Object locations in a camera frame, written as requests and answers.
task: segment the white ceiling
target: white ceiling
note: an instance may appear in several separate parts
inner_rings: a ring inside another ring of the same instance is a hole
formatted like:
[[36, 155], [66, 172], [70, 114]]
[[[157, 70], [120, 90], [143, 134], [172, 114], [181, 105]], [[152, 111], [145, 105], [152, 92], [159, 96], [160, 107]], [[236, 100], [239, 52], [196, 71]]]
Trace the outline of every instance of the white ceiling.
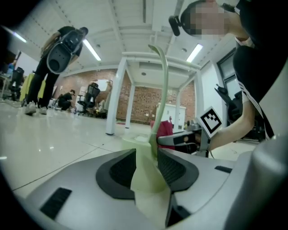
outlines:
[[[192, 0], [43, 0], [16, 29], [27, 43], [13, 38], [13, 46], [39, 60], [40, 48], [59, 28], [87, 27], [87, 39], [102, 60], [96, 61], [83, 47], [80, 58], [67, 72], [115, 66], [120, 62], [122, 52], [151, 52], [148, 44], [160, 46], [167, 56], [186, 60], [197, 43], [201, 43], [204, 47], [193, 63], [203, 65], [219, 40], [199, 41], [184, 31], [175, 37], [168, 23], [170, 15], [180, 14], [190, 2]], [[135, 81], [140, 80], [140, 76], [143, 77], [141, 73], [145, 71], [146, 76], [141, 81], [156, 83], [155, 76], [161, 74], [158, 73], [161, 70], [140, 66], [128, 65]], [[170, 75], [185, 78], [183, 72], [177, 70]]]

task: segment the white metal frame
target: white metal frame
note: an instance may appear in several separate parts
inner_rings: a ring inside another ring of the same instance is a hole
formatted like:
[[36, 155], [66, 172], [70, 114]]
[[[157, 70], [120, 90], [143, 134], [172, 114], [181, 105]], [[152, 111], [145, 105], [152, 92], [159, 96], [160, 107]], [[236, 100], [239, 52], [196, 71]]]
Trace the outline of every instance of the white metal frame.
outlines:
[[[118, 107], [118, 101], [120, 96], [120, 90], [124, 78], [125, 71], [127, 71], [127, 74], [129, 76], [129, 79], [131, 81], [131, 89], [130, 89], [130, 95], [129, 95], [129, 101], [128, 101], [128, 108], [127, 108], [127, 115], [126, 115], [126, 123], [125, 128], [130, 127], [130, 120], [131, 120], [131, 113], [132, 113], [132, 107], [133, 107], [133, 99], [134, 99], [134, 93], [135, 88], [137, 86], [141, 87], [148, 87], [148, 88], [162, 88], [161, 85], [156, 84], [146, 84], [146, 83], [137, 83], [134, 81], [133, 76], [130, 74], [127, 61], [132, 62], [149, 62], [149, 63], [156, 63], [161, 64], [161, 61], [159, 60], [159, 57], [157, 54], [154, 53], [140, 53], [140, 52], [123, 52], [123, 57], [120, 61], [120, 64], [118, 66], [118, 70], [116, 73], [116, 76], [113, 80], [113, 88], [111, 92], [111, 98], [108, 108], [108, 115], [107, 115], [107, 122], [106, 122], [106, 134], [107, 135], [113, 135], [115, 133], [115, 122], [116, 122], [116, 114], [117, 114], [117, 107]], [[201, 82], [201, 67], [174, 57], [166, 57], [167, 62], [169, 66], [177, 67], [185, 71], [192, 71], [196, 72], [195, 74], [192, 74], [189, 76], [189, 78], [179, 87], [179, 88], [173, 88], [177, 91], [177, 99], [176, 99], [176, 109], [175, 109], [175, 127], [178, 127], [179, 124], [179, 111], [180, 111], [180, 101], [181, 101], [181, 93], [182, 90], [195, 78], [197, 78], [197, 85], [196, 88], [199, 88], [198, 82]], [[201, 101], [201, 97], [196, 97], [196, 108], [200, 107], [199, 104], [203, 104], [203, 99]]]

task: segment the light green object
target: light green object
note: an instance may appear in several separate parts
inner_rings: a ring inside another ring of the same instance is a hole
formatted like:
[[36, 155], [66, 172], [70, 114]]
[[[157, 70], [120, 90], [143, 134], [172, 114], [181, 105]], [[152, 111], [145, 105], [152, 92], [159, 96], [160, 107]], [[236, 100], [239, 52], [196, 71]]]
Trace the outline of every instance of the light green object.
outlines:
[[156, 194], [168, 189], [162, 174], [157, 168], [158, 146], [156, 140], [156, 134], [160, 126], [167, 97], [168, 64], [165, 54], [160, 47], [152, 45], [149, 45], [149, 47], [160, 56], [164, 70], [164, 84], [159, 116], [157, 116], [152, 132], [148, 137], [135, 134], [125, 135], [122, 138], [122, 149], [136, 149], [136, 170], [131, 181], [131, 189], [134, 192]]

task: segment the desk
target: desk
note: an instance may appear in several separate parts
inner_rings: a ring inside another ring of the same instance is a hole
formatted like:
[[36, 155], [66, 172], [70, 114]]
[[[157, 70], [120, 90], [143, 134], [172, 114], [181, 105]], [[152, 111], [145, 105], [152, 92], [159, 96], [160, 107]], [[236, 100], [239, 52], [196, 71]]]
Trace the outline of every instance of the desk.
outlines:
[[9, 82], [9, 78], [0, 74], [0, 78], [3, 79], [3, 88], [2, 88], [2, 92], [1, 92], [1, 96], [0, 98], [3, 98], [3, 94], [4, 94], [4, 90], [5, 90], [5, 86], [6, 86], [6, 83]]

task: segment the white floor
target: white floor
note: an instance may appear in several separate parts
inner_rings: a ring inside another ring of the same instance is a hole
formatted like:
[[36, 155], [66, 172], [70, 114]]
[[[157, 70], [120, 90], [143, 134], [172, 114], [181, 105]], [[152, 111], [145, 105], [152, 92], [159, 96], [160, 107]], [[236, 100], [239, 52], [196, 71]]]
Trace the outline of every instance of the white floor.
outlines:
[[[48, 110], [24, 115], [22, 108], [0, 103], [0, 166], [11, 189], [22, 197], [64, 167], [77, 161], [121, 150], [125, 133], [149, 134], [150, 126], [116, 124], [105, 134], [106, 120]], [[213, 151], [215, 158], [236, 160], [255, 145], [231, 143]]]

